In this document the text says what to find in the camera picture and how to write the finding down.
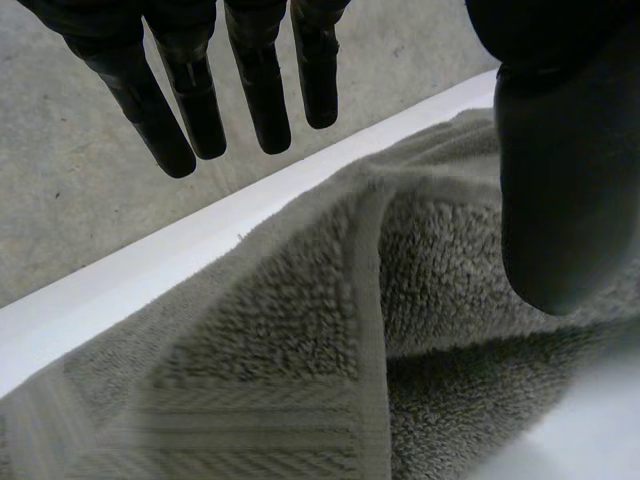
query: black rubber fingertip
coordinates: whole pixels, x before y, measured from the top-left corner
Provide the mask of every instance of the black rubber fingertip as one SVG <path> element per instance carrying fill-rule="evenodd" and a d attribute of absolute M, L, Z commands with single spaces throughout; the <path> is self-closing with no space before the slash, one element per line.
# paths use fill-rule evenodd
<path fill-rule="evenodd" d="M 330 127 L 338 120 L 336 57 L 316 62 L 298 58 L 298 69 L 307 122 L 316 130 Z"/>
<path fill-rule="evenodd" d="M 503 68 L 498 78 L 505 271 L 524 301 L 552 315 L 612 286 L 640 257 L 638 26 L 566 71 Z"/>
<path fill-rule="evenodd" d="M 176 94 L 176 99 L 196 155 L 206 160 L 222 156 L 227 140 L 213 88 L 198 95 Z"/>
<path fill-rule="evenodd" d="M 196 157 L 178 124 L 134 124 L 156 162 L 167 175 L 183 178 L 196 169 Z"/>
<path fill-rule="evenodd" d="M 262 151 L 268 155 L 285 152 L 291 146 L 291 128 L 280 77 L 268 83 L 246 85 L 245 94 Z"/>

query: terry cloth towel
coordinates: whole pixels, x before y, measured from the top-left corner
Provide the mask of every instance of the terry cloth towel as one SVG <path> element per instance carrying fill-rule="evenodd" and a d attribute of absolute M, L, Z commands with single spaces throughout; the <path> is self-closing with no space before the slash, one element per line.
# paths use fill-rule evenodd
<path fill-rule="evenodd" d="M 0 401 L 0 478 L 464 477 L 640 318 L 518 299 L 498 170 L 471 111 L 338 172 Z"/>

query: black robotic finger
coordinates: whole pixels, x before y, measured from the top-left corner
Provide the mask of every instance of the black robotic finger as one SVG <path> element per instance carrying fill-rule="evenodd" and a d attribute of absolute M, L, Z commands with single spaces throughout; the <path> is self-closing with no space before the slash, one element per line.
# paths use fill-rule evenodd
<path fill-rule="evenodd" d="M 224 154 L 227 142 L 218 110 L 207 47 L 216 20 L 215 0 L 156 0 L 145 6 L 187 133 L 196 154 Z"/>
<path fill-rule="evenodd" d="M 196 159 L 144 56 L 142 43 L 83 56 L 120 104 L 158 165 L 173 178 L 196 169 Z"/>
<path fill-rule="evenodd" d="M 551 314 L 640 256 L 638 11 L 610 27 L 587 58 L 544 73 L 503 67 L 496 89 L 504 265 Z"/>
<path fill-rule="evenodd" d="M 225 3 L 227 29 L 249 112 L 262 150 L 282 153 L 291 145 L 280 66 L 275 49 L 286 2 Z"/>
<path fill-rule="evenodd" d="M 338 119 L 335 24 L 349 0 L 292 0 L 291 21 L 302 99 L 309 125 L 326 128 Z"/>
<path fill-rule="evenodd" d="M 174 178 L 196 161 L 149 69 L 142 47 L 138 0 L 24 0 L 38 18 L 61 34 L 116 98 L 125 116 L 163 170 Z"/>

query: concrete floor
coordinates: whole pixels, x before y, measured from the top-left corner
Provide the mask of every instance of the concrete floor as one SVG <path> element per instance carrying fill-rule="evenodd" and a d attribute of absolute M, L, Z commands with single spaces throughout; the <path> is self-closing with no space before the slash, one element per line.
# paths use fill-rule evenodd
<path fill-rule="evenodd" d="M 338 35 L 340 118 L 317 132 L 304 120 L 291 27 L 283 22 L 277 47 L 293 145 L 268 157 L 220 19 L 209 55 L 229 148 L 173 180 L 62 39 L 17 2 L 1 2 L 0 307 L 496 66 L 463 0 L 356 0 Z M 160 60 L 148 51 L 172 102 Z"/>

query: towel fold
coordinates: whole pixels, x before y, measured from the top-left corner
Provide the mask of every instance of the towel fold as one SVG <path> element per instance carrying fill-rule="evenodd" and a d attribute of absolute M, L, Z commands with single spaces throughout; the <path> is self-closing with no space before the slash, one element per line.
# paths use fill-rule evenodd
<path fill-rule="evenodd" d="M 463 478 L 640 319 L 519 300 L 498 175 L 488 111 L 338 172 L 0 400 L 0 479 Z"/>

